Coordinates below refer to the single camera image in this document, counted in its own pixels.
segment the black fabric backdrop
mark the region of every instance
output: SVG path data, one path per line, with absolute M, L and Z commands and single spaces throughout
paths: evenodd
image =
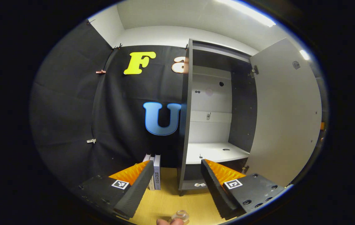
M 72 188 L 97 175 L 110 175 L 161 154 L 163 167 L 176 167 L 179 131 L 167 136 L 146 130 L 143 104 L 159 102 L 159 125 L 169 125 L 169 103 L 181 103 L 182 74 L 172 71 L 186 50 L 168 46 L 115 49 L 84 22 L 43 61 L 33 83 L 30 124 L 37 150 L 49 170 Z M 141 74 L 124 75 L 131 52 L 154 51 Z M 98 70 L 106 74 L 96 74 Z M 87 143 L 95 138 L 97 142 Z
M 123 74 L 132 52 L 155 52 L 156 57 L 141 74 Z M 159 102 L 159 125 L 169 125 L 169 103 L 182 101 L 182 74 L 172 71 L 173 59 L 184 56 L 182 47 L 130 46 L 116 49 L 96 93 L 93 134 L 96 147 L 117 157 L 126 166 L 140 162 L 146 154 L 161 154 L 162 167 L 177 166 L 179 127 L 171 135 L 151 134 L 145 127 L 145 102 Z

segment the white ceiling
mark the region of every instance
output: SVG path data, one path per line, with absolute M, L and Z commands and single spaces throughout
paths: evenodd
M 299 44 L 278 25 L 267 27 L 215 0 L 126 0 L 117 5 L 125 29 L 181 26 L 211 31 L 263 50 L 283 38 Z

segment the white cabinet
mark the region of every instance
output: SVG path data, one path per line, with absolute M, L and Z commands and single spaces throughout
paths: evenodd
M 319 87 L 309 63 L 287 39 L 254 56 L 190 39 L 182 101 L 180 191 L 201 181 L 195 173 L 203 158 L 218 163 L 248 158 L 247 173 L 286 186 L 318 141 Z

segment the glass jar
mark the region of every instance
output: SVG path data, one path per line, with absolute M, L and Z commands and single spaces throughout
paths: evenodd
M 185 210 L 179 210 L 174 215 L 171 216 L 171 220 L 175 218 L 180 218 L 183 220 L 183 222 L 186 222 L 189 220 L 189 214 L 187 214 Z

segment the finger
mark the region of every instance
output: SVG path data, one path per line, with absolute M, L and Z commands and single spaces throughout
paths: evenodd
M 166 220 L 157 219 L 157 225 L 169 225 L 169 223 Z
M 183 224 L 184 224 L 184 222 L 180 218 L 176 218 L 176 219 L 172 220 L 172 222 L 171 222 L 171 225 L 183 225 Z

